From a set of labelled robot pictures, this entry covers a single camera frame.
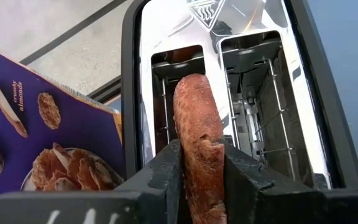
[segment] toaster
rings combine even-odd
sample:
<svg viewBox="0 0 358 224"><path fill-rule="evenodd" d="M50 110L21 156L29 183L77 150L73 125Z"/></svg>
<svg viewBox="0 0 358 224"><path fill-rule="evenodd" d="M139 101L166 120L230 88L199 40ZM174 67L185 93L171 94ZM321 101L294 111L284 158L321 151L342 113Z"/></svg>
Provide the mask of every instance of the toaster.
<svg viewBox="0 0 358 224"><path fill-rule="evenodd" d="M127 178L177 138L173 93L207 76L223 139L314 189L358 189L358 161L307 0L135 0L121 55Z"/></svg>

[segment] concrete ground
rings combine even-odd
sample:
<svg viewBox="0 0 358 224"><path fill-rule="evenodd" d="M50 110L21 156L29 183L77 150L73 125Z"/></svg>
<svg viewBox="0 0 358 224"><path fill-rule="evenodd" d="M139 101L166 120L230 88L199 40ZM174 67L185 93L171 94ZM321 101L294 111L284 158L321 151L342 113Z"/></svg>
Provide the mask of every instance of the concrete ground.
<svg viewBox="0 0 358 224"><path fill-rule="evenodd" d="M88 94L121 72L122 19L131 0L114 2L0 0L0 53ZM102 7L115 8L84 22L108 11Z"/></svg>

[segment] baguette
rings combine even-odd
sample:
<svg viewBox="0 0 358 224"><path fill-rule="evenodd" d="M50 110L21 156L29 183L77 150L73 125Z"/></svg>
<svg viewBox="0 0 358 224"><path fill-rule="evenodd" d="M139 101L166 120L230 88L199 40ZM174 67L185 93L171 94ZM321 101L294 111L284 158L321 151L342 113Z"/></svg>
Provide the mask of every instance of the baguette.
<svg viewBox="0 0 358 224"><path fill-rule="evenodd" d="M227 223L223 124L204 75L182 78L173 96L175 128L185 157L185 192L194 224Z"/></svg>

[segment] reflective metal surface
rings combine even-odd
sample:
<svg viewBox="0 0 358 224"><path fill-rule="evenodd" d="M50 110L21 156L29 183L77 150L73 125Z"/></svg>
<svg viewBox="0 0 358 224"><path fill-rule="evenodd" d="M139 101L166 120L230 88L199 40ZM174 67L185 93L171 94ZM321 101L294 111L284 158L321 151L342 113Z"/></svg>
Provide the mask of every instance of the reflective metal surface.
<svg viewBox="0 0 358 224"><path fill-rule="evenodd" d="M221 42L273 30L280 34L282 40L312 172L314 175L323 175L327 187L331 188L310 89L287 10L281 0L151 0L145 5L142 11L139 56L144 164L156 153L151 64L153 54L192 45L202 46L205 74L219 115L223 121L227 120L224 122L224 134L232 136L234 145L239 147L237 126L231 119L235 118L234 108L223 66Z"/></svg>

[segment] toaster logo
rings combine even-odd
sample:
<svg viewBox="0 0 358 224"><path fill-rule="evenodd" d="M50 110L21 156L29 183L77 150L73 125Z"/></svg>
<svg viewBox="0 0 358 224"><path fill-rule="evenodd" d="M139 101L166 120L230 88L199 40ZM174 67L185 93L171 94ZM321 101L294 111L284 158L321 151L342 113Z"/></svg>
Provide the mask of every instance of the toaster logo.
<svg viewBox="0 0 358 224"><path fill-rule="evenodd" d="M208 28L212 29L225 0L187 0L193 14Z"/></svg>

